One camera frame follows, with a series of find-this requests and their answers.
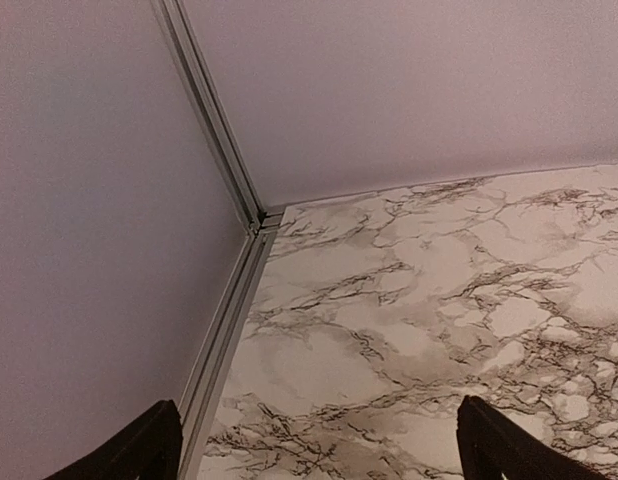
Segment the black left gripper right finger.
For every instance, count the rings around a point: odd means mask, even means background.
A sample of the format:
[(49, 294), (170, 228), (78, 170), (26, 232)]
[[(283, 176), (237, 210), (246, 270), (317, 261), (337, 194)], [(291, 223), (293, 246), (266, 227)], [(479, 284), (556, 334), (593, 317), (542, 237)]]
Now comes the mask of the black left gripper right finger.
[(470, 480), (596, 480), (601, 473), (544, 445), (478, 396), (457, 411), (463, 476)]

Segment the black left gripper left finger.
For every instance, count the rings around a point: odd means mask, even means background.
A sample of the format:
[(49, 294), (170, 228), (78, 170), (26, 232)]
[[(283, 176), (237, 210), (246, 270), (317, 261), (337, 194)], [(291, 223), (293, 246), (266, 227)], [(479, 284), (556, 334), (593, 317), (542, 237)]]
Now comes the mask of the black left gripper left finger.
[(48, 480), (178, 478), (183, 431), (177, 406), (160, 400), (93, 452)]

